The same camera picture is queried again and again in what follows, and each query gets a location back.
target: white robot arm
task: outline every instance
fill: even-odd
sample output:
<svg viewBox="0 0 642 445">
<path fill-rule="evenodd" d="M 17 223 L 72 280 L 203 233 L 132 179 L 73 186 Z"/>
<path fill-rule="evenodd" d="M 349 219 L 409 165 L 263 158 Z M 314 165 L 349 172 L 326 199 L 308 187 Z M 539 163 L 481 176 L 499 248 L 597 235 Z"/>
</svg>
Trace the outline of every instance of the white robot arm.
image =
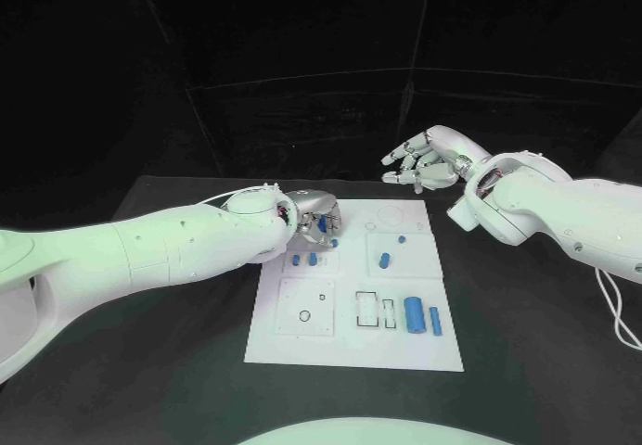
<svg viewBox="0 0 642 445">
<path fill-rule="evenodd" d="M 543 232 L 566 255 L 601 271 L 642 283 L 642 188 L 601 179 L 572 180 L 540 154 L 490 156 L 451 128 L 432 126 L 380 160 L 402 158 L 386 183 L 414 191 L 467 181 L 448 216 L 464 230 L 481 225 L 517 246 Z"/>
<path fill-rule="evenodd" d="M 331 247 L 340 227 L 331 195 L 284 194 L 276 185 L 232 193 L 220 208 L 206 204 L 210 198 L 121 222 L 0 231 L 0 383 L 64 326 L 111 299 L 271 260 L 297 232 Z"/>
</svg>

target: blue object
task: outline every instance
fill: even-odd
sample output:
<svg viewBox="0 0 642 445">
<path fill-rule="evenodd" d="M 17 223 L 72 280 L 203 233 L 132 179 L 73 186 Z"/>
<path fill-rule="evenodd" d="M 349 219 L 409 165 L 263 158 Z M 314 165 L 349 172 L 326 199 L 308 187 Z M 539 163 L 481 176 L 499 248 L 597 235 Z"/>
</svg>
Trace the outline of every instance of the blue object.
<svg viewBox="0 0 642 445">
<path fill-rule="evenodd" d="M 424 309 L 421 307 L 419 297 L 406 297 L 403 299 L 405 308 L 405 326 L 411 334 L 422 334 L 425 332 Z"/>
<path fill-rule="evenodd" d="M 320 216 L 318 224 L 317 224 L 318 230 L 326 233 L 327 229 L 324 227 L 324 215 Z"/>
<path fill-rule="evenodd" d="M 380 261 L 377 262 L 377 267 L 380 269 L 388 269 L 388 263 L 390 262 L 390 254 L 389 253 L 383 253 L 380 255 Z"/>
<path fill-rule="evenodd" d="M 438 323 L 438 312 L 437 308 L 431 308 L 431 332 L 440 336 L 441 335 L 441 324 Z"/>
</svg>

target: robotic hand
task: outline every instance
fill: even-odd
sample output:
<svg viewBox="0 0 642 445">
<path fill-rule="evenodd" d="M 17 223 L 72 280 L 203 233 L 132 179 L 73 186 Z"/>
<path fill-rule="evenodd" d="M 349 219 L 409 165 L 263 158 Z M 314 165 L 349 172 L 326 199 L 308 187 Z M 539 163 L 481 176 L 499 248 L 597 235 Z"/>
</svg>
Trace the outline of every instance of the robotic hand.
<svg viewBox="0 0 642 445">
<path fill-rule="evenodd" d="M 598 270 L 642 283 L 642 188 L 601 179 L 572 180 L 540 154 L 490 156 L 451 128 L 432 126 L 380 160 L 401 161 L 385 183 L 414 192 L 467 181 L 448 216 L 464 230 L 481 225 L 517 246 L 543 232 L 566 255 Z"/>
<path fill-rule="evenodd" d="M 297 233 L 331 246 L 340 214 L 330 194 L 284 194 L 263 185 L 226 195 L 220 208 L 206 204 L 213 197 L 76 229 L 0 230 L 0 383 L 64 326 L 111 299 L 271 260 Z"/>
</svg>

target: gray table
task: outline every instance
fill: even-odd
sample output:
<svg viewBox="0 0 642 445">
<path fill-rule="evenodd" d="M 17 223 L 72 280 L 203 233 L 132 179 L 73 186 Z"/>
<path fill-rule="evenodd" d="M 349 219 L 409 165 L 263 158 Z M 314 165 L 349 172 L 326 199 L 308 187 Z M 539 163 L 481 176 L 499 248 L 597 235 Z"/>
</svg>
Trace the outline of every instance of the gray table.
<svg viewBox="0 0 642 445">
<path fill-rule="evenodd" d="M 124 219 L 256 181 L 142 176 Z M 445 210 L 461 194 L 343 181 L 284 191 L 425 199 L 463 373 L 243 363 L 259 266 L 112 301 L 60 333 L 0 393 L 10 444 L 232 444 L 340 416 L 455 426 L 515 444 L 642 443 L 642 354 L 623 347 L 592 270 L 536 235 L 519 248 Z M 639 286 L 617 280 L 642 332 Z"/>
</svg>

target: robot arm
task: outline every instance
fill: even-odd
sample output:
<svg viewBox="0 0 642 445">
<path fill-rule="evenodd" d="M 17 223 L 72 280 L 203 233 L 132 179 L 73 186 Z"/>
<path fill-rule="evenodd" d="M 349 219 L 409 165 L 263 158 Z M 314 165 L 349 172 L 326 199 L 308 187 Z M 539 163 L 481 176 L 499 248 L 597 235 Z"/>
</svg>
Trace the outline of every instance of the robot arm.
<svg viewBox="0 0 642 445">
<path fill-rule="evenodd" d="M 548 234 L 566 255 L 597 269 L 642 283 L 642 188 L 600 179 L 572 180 L 540 155 L 523 151 L 491 157 L 458 132 L 440 125 L 409 139 L 382 159 L 401 159 L 386 183 L 441 188 L 458 177 L 464 195 L 448 216 L 464 230 L 481 225 L 517 246 Z"/>
<path fill-rule="evenodd" d="M 0 383 L 111 299 L 271 260 L 297 232 L 331 246 L 339 206 L 324 192 L 285 195 L 265 185 L 239 191 L 220 208 L 204 202 L 56 232 L 0 231 Z"/>
</svg>

